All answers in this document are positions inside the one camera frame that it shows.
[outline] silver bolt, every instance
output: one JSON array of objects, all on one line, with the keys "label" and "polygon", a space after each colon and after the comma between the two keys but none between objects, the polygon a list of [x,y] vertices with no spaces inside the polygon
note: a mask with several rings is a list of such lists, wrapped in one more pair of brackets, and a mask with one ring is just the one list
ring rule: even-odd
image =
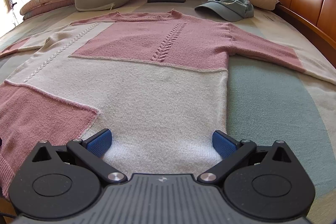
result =
[{"label": "silver bolt", "polygon": [[107,178],[109,180],[112,180],[112,181],[120,181],[122,180],[123,178],[125,177],[124,174],[122,173],[119,173],[119,172],[113,172],[113,173],[110,173]]},{"label": "silver bolt", "polygon": [[201,180],[203,181],[214,181],[217,176],[213,173],[203,173],[200,175]]}]

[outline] sweater sleeve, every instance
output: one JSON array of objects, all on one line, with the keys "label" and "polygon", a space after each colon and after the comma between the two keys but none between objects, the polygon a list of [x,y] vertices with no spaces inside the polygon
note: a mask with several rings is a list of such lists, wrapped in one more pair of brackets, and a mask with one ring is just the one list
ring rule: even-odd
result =
[{"label": "sweater sleeve", "polygon": [[231,35],[230,55],[239,54],[305,72],[294,49],[245,32],[232,23],[229,23],[229,27]]}]

